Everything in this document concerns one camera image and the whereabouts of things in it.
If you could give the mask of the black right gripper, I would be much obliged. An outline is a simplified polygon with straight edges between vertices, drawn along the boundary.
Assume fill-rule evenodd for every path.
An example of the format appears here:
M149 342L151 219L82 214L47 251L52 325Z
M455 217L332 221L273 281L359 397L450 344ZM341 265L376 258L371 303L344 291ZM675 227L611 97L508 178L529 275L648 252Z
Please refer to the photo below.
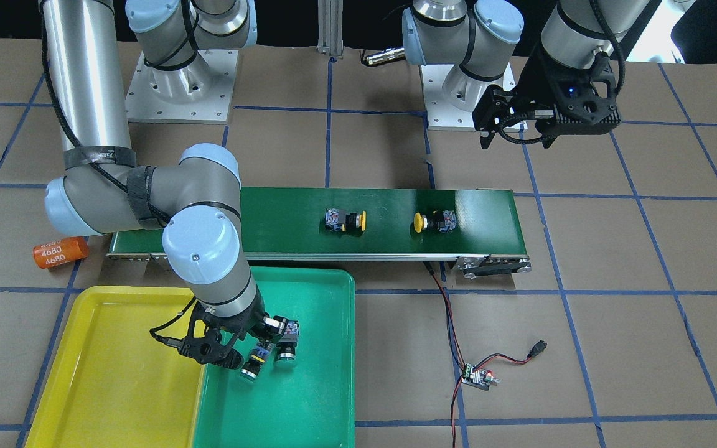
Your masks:
M235 348L237 340L244 340L246 335L251 335L257 342L269 340L276 346L288 323L286 317L270 317L261 299L256 299L247 309L233 317L217 317L207 312L196 299L192 299L189 306L194 308L187 335L177 340L177 351L199 364L214 364L222 368L243 366L245 361Z

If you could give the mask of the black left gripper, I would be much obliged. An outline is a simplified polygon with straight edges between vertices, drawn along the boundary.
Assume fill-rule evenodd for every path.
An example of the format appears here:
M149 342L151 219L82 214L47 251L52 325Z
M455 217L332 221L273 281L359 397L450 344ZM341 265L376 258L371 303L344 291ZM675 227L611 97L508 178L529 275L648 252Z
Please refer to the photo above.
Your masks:
M489 85L472 112L481 149L489 150L495 136L549 148L558 136L603 135L620 125L610 56L601 49L592 56L589 68L566 67L539 45L512 91ZM520 139L506 134L506 127L525 120L535 120L541 135Z

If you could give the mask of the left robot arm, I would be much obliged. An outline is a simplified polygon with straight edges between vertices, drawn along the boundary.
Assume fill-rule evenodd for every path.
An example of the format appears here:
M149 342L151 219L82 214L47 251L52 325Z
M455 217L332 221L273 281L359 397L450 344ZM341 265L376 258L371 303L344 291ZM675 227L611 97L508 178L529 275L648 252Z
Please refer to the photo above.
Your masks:
M507 1L414 1L402 12L402 45L413 65L449 65L444 91L468 110L480 145L495 137L550 147L558 136L604 135L621 123L621 39L646 1L558 1L520 79L497 83L527 26Z

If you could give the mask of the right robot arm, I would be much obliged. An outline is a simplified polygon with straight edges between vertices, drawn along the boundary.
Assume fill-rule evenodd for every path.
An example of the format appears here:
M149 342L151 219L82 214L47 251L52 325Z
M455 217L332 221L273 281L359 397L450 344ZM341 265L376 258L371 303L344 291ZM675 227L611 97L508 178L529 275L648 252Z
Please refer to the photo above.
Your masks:
M42 66L65 135L62 177L44 199L69 237L162 230L171 269L193 292L187 334L150 336L201 364L255 379L271 355L293 366L299 327L265 311L241 241L241 179L235 156L196 144L174 166L139 165L116 60L111 1L40 1Z

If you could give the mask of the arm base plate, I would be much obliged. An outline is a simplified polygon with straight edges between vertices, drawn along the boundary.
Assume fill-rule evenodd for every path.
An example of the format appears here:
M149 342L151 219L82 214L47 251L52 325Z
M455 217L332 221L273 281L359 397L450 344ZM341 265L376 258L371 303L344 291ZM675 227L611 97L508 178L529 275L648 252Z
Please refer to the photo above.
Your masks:
M512 68L492 82L471 79L457 65L422 65L422 93L430 130L474 131L472 112L489 85L515 88Z
M139 57L125 98L130 123L225 124L239 51L205 49L187 67L149 68Z

